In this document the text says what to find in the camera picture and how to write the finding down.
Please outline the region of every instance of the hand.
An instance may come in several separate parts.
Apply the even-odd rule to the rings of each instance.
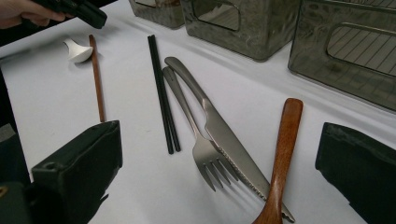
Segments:
[[[0,0],[0,29],[21,24],[28,19],[38,26],[47,26],[50,20],[64,21],[62,12],[54,12],[31,0]]]

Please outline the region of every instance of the chopsticks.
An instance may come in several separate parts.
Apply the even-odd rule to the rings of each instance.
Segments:
[[[93,48],[92,51],[92,66],[93,66],[93,76],[95,79],[95,88],[96,88],[96,98],[98,101],[99,107],[99,119],[101,122],[105,122],[105,109],[103,104],[103,95],[102,95],[102,85],[100,80],[100,72],[99,72],[99,62],[96,54],[96,41],[93,35],[90,35],[90,46]]]
[[[160,58],[158,55],[155,35],[148,36],[149,51],[151,54],[152,66],[154,69],[155,83],[157,85],[158,97],[160,100],[161,113],[163,116],[163,127],[165,130],[166,143],[168,153],[173,154],[174,151],[180,151],[175,123],[172,117],[172,111],[169,106],[168,96],[163,81],[163,70],[161,69]]]

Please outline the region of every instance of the black chopstick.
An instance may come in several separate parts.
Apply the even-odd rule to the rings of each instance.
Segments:
[[[148,37],[148,45],[151,54],[152,66],[154,69],[158,97],[160,100],[161,113],[163,116],[163,127],[165,130],[168,153],[173,154],[174,147],[175,151],[180,151],[180,144],[178,142],[176,127],[173,121],[172,111],[169,106],[168,96],[166,94],[165,84],[163,81],[163,70],[161,69],[160,57],[158,55],[155,35],[150,35]]]

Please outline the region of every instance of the cutlery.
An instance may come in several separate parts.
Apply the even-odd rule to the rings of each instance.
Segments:
[[[231,184],[230,180],[228,179],[227,175],[225,174],[224,168],[229,172],[230,175],[238,180],[238,177],[233,170],[231,164],[225,159],[225,157],[218,152],[215,143],[211,140],[208,140],[203,137],[198,126],[195,122],[194,117],[190,111],[189,105],[187,103],[186,98],[184,97],[183,91],[180,88],[180,85],[177,81],[177,77],[174,71],[170,67],[165,67],[163,69],[163,75],[166,81],[169,84],[172,92],[176,96],[181,108],[183,109],[193,131],[195,134],[195,146],[192,149],[192,156],[194,157],[195,163],[198,167],[199,172],[201,173],[202,177],[206,181],[206,183],[216,191],[215,186],[213,185],[212,181],[210,180],[209,174],[206,169],[212,174],[212,176],[219,182],[222,186],[221,181],[215,171],[215,168],[219,173],[224,177],[224,179]]]
[[[175,57],[165,58],[165,63],[180,75],[200,102],[201,107],[206,113],[206,131],[215,142],[221,154],[224,155],[238,173],[239,179],[253,189],[261,198],[266,200],[270,188],[268,180],[262,174],[254,160],[251,159],[231,128],[212,105],[190,71]],[[289,222],[295,221],[284,204],[282,204],[282,213]]]
[[[102,94],[102,82],[100,78],[100,69],[99,69],[99,60],[97,56],[97,47],[96,47],[96,40],[93,35],[89,36],[90,38],[90,45],[93,49],[92,53],[92,67],[93,67],[93,78],[95,79],[95,89],[96,89],[96,100],[98,102],[98,110],[99,110],[99,120],[101,122],[105,122],[105,106],[103,101],[103,94]]]
[[[303,106],[303,102],[298,99],[289,98],[285,102],[277,136],[270,192],[262,212],[253,224],[283,223],[281,212],[282,194],[297,139]]]
[[[177,130],[173,120],[172,111],[169,107],[168,96],[163,83],[163,73],[155,35],[148,36],[148,47],[151,56],[152,68],[154,70],[161,115],[163,116],[163,130],[165,132],[166,145],[168,146],[168,153],[172,155],[175,151],[179,152],[181,148],[180,143],[178,142]]]

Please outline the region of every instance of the metal utensil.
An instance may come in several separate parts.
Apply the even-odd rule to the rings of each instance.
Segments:
[[[217,151],[215,143],[212,140],[204,138],[200,130],[198,129],[195,119],[190,111],[187,100],[184,97],[180,85],[178,84],[177,77],[174,71],[170,67],[165,67],[163,69],[163,76],[168,82],[178,102],[180,103],[180,106],[186,114],[186,117],[189,120],[189,123],[194,131],[196,142],[194,148],[192,149],[192,156],[194,157],[198,170],[206,183],[210,186],[210,188],[216,191],[215,186],[213,185],[212,181],[210,180],[209,174],[206,171],[207,169],[222,186],[221,181],[216,173],[215,167],[229,184],[231,184],[231,182],[225,174],[224,168],[230,173],[230,175],[233,176],[233,178],[235,178],[235,180],[238,180],[238,177],[233,170],[233,167],[225,159],[225,157]]]
[[[216,108],[212,105],[209,98],[193,78],[190,71],[184,64],[175,57],[165,58],[165,63],[176,71],[190,87],[192,93],[206,112],[206,131],[218,146],[219,151],[231,163],[235,171],[244,184],[253,189],[264,200],[268,197],[270,184],[260,171],[248,152],[239,142],[231,128],[221,117]],[[289,222],[294,222],[288,208],[282,204],[282,213]]]

